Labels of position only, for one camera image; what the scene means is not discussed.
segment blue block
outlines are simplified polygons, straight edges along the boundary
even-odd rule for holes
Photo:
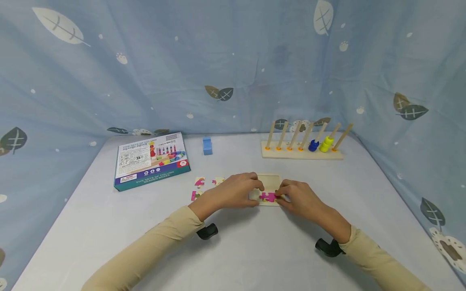
[[[203,145],[203,150],[204,150],[204,155],[211,155],[212,154],[212,141],[210,140],[210,137],[204,137],[202,138],[202,145]]]

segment cardboard box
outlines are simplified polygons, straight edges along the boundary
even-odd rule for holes
[[[114,187],[124,191],[191,171],[181,132],[118,147]]]

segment right hand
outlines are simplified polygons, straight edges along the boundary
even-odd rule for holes
[[[288,195],[291,202],[283,198],[276,199],[276,202],[290,212],[299,215],[307,220],[317,223],[325,210],[329,207],[322,202],[307,183],[283,180],[279,189],[275,192],[276,196]]]

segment table surface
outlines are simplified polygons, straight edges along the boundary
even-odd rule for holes
[[[381,169],[351,136],[340,147],[343,161],[262,159],[260,141],[267,134],[212,135],[213,155],[204,156],[202,137],[184,136],[191,172],[124,192],[112,184],[117,147],[147,137],[110,138],[13,291],[80,290],[102,264],[188,204],[195,177],[209,181],[250,171],[309,183],[325,203],[433,290],[463,289]],[[203,189],[211,187],[206,182]],[[330,242],[329,235],[281,207],[221,210],[206,221],[211,222],[218,235],[208,241],[193,237],[135,290],[378,290],[343,255],[327,258],[318,252],[317,239]]]

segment blue curtain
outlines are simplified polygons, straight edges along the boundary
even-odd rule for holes
[[[466,282],[465,10],[3,0],[0,285],[12,288],[108,137],[267,132],[273,120],[354,123]]]

